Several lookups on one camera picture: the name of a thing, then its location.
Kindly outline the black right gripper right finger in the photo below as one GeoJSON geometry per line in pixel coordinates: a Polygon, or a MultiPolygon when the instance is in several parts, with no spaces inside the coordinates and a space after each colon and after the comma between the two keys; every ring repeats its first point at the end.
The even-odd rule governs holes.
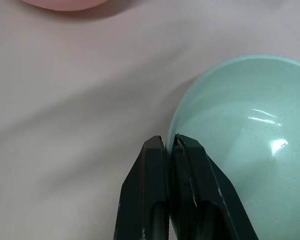
{"type": "Polygon", "coordinates": [[[255,240],[233,184],[197,140],[175,135],[170,186],[177,240],[255,240]]]}

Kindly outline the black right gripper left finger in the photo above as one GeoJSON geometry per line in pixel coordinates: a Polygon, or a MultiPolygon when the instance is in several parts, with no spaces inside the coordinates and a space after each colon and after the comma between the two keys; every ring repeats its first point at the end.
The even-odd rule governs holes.
{"type": "Polygon", "coordinates": [[[122,184],[113,240],[169,240],[166,173],[165,146],[155,135],[122,184]]]}

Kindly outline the green bowl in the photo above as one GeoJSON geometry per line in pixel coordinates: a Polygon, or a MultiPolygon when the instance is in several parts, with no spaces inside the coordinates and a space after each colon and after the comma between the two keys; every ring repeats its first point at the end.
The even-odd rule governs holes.
{"type": "Polygon", "coordinates": [[[245,55],[206,71],[172,118],[233,184],[259,240],[300,240],[300,62],[245,55]]]}

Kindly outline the pink bowl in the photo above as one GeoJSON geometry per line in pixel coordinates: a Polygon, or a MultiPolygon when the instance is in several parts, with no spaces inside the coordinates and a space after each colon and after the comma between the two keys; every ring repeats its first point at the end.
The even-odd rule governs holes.
{"type": "Polygon", "coordinates": [[[22,0],[39,8],[54,11],[81,11],[99,6],[108,0],[22,0]]]}

